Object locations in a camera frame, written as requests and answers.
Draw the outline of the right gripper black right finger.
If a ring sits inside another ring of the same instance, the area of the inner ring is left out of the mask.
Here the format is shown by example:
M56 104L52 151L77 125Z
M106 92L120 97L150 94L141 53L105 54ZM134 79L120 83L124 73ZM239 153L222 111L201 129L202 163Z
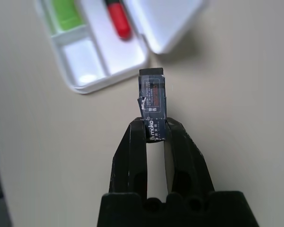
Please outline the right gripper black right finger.
M202 152L182 123L173 118L166 121L164 159L168 193L206 197L214 191Z

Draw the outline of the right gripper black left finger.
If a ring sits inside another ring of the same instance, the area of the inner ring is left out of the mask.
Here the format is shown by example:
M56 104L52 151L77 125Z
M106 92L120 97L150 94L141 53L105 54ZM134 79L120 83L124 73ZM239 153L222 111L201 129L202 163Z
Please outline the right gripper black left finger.
M141 118L129 123L114 154L109 193L147 196L146 129Z

